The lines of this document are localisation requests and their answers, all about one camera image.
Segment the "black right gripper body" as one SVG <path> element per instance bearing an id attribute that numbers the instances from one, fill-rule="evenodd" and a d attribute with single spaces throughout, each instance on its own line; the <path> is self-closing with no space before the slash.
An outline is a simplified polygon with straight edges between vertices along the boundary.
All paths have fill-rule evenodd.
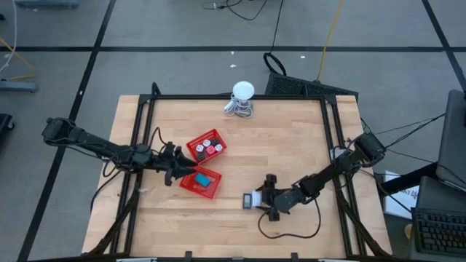
<path id="1" fill-rule="evenodd" d="M 266 188 L 262 190 L 262 202 L 281 213 L 290 214 L 290 210 L 303 200 L 303 194 L 297 189 Z"/>

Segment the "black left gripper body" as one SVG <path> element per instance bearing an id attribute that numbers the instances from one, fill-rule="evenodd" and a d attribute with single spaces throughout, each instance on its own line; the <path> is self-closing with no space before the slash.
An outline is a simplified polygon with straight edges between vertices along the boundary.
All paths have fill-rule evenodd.
<path id="1" fill-rule="evenodd" d="M 157 172 L 169 170 L 172 170 L 173 172 L 178 172 L 180 170 L 178 164 L 178 157 L 180 156 L 180 154 L 180 152 L 175 152 L 168 159 L 163 159 L 159 154 L 153 153 L 151 156 L 150 169 L 156 170 Z"/>

